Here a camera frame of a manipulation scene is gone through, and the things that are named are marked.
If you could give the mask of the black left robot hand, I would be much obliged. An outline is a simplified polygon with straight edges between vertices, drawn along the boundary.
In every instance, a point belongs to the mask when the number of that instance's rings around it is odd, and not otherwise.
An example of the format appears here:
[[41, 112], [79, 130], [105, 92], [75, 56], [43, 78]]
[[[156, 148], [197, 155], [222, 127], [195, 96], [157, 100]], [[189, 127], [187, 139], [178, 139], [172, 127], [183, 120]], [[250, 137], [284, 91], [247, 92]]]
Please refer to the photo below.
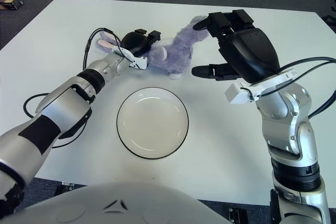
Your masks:
[[159, 31], [153, 30], [147, 34], [147, 31], [144, 29], [136, 29], [122, 38], [121, 47], [139, 58], [150, 51], [152, 44], [159, 40], [161, 40], [161, 33]]

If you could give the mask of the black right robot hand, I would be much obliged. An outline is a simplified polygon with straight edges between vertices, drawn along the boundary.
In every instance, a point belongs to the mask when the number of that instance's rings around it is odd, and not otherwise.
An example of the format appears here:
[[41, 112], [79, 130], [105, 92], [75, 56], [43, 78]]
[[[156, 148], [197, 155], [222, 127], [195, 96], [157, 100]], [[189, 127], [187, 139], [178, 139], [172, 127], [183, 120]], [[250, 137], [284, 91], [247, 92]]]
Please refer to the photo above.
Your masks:
[[192, 68], [192, 75], [217, 81], [242, 78], [248, 83], [262, 81], [279, 72], [277, 53], [266, 34], [253, 25], [252, 18], [243, 9], [230, 13], [210, 13], [193, 26], [206, 29], [218, 40], [223, 64]]

